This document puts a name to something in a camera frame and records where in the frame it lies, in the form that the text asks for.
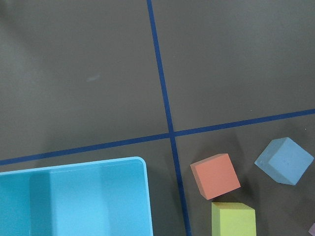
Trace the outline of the yellow foam block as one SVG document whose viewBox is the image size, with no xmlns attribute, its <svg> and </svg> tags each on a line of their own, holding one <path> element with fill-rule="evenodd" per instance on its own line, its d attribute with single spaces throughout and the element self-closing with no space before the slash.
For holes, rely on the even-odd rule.
<svg viewBox="0 0 315 236">
<path fill-rule="evenodd" d="M 255 236 L 255 209 L 244 203 L 211 203 L 213 236 Z"/>
</svg>

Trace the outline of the light pink foam block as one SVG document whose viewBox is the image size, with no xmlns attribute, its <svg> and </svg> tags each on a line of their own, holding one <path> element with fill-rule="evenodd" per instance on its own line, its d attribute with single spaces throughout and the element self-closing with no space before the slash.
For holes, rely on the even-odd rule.
<svg viewBox="0 0 315 236">
<path fill-rule="evenodd" d="M 315 236 L 315 223 L 313 223 L 311 225 L 311 227 L 309 228 L 308 230 L 308 233 L 311 235 L 311 236 Z"/>
</svg>

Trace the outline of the orange foam block left side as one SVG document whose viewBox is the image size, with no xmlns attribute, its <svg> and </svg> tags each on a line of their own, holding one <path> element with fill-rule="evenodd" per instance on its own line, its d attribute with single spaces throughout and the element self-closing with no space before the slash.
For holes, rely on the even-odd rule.
<svg viewBox="0 0 315 236">
<path fill-rule="evenodd" d="M 200 194 L 207 200 L 241 187 L 227 153 L 190 164 Z"/>
</svg>

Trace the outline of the light blue plastic bin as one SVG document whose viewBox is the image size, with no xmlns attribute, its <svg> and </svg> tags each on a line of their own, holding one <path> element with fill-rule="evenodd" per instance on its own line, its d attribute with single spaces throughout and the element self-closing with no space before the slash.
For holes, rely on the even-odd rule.
<svg viewBox="0 0 315 236">
<path fill-rule="evenodd" d="M 141 157 L 3 172 L 3 236 L 151 236 Z"/>
</svg>

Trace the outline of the blue foam block left side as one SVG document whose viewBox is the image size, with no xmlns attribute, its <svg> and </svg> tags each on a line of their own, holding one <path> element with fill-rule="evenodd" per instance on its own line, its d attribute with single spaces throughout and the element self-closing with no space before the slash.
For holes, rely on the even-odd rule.
<svg viewBox="0 0 315 236">
<path fill-rule="evenodd" d="M 273 139 L 254 164 L 277 183 L 295 186 L 314 158 L 291 138 Z"/>
</svg>

